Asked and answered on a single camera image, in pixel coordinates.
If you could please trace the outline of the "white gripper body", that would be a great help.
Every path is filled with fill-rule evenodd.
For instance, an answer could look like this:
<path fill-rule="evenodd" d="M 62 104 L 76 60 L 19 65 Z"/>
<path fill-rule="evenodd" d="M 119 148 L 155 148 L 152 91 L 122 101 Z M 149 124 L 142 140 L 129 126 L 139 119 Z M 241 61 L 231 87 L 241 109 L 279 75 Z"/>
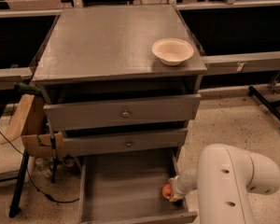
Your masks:
<path fill-rule="evenodd" d="M 197 171 L 184 170 L 172 181 L 173 194 L 175 199 L 184 198 L 189 192 L 197 188 Z"/>

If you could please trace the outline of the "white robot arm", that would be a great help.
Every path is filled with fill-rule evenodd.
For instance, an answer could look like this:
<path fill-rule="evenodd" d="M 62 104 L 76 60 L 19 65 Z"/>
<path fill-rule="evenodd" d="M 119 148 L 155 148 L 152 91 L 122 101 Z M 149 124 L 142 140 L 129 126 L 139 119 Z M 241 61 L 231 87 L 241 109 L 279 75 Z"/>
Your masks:
<path fill-rule="evenodd" d="M 270 158 L 238 147 L 205 147 L 196 170 L 184 170 L 162 188 L 177 202 L 198 191 L 200 224 L 255 224 L 249 193 L 271 195 L 280 189 L 280 168 Z"/>

